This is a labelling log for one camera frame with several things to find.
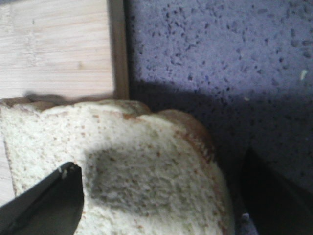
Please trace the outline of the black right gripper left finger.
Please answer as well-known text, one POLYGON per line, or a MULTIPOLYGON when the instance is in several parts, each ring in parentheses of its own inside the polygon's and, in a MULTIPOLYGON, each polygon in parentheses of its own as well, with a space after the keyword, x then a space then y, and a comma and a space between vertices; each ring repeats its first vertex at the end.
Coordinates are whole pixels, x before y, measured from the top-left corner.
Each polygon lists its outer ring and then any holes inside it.
POLYGON ((81 167, 67 162, 0 208, 2 235, 72 235, 82 217, 81 167))

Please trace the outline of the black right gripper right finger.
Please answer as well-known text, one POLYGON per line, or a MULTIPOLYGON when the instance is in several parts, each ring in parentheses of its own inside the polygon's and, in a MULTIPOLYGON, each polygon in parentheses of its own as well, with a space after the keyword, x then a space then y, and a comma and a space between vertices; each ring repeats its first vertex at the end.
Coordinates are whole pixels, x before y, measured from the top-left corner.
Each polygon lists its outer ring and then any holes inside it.
POLYGON ((311 235, 313 194, 272 170, 253 149, 241 168, 241 195, 260 235, 311 235))

